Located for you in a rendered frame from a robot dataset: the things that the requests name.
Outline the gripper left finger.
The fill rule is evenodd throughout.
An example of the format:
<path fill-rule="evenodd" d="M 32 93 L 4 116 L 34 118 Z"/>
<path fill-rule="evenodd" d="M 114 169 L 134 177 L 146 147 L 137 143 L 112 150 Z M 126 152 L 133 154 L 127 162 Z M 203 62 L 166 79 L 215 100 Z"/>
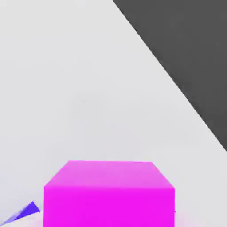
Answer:
<path fill-rule="evenodd" d="M 37 212 L 0 227 L 43 227 L 43 212 Z"/>

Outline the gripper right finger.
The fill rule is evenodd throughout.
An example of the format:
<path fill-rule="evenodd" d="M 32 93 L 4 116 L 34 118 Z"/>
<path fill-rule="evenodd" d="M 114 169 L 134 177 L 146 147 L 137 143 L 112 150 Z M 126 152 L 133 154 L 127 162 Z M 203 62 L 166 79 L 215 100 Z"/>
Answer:
<path fill-rule="evenodd" d="M 175 227 L 209 227 L 206 223 L 195 219 L 192 215 L 175 211 Z"/>

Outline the small magenta cube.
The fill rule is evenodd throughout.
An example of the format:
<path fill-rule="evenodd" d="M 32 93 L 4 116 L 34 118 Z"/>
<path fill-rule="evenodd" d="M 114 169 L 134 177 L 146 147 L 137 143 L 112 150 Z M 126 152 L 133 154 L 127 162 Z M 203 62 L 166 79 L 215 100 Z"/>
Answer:
<path fill-rule="evenodd" d="M 69 161 L 44 187 L 43 227 L 175 227 L 175 189 L 151 162 Z"/>

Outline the small blue cube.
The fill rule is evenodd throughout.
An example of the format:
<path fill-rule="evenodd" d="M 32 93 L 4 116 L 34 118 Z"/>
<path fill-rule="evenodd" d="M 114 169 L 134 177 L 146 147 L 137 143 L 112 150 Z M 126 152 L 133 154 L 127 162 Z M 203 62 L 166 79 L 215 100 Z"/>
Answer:
<path fill-rule="evenodd" d="M 5 220 L 3 223 L 0 224 L 0 226 L 3 226 L 5 224 L 11 223 L 15 220 L 21 219 L 23 217 L 26 217 L 28 215 L 34 214 L 40 212 L 40 209 L 38 206 L 34 203 L 34 201 L 30 202 L 28 205 L 26 205 L 24 208 L 13 214 L 11 217 L 9 217 L 7 220 Z"/>

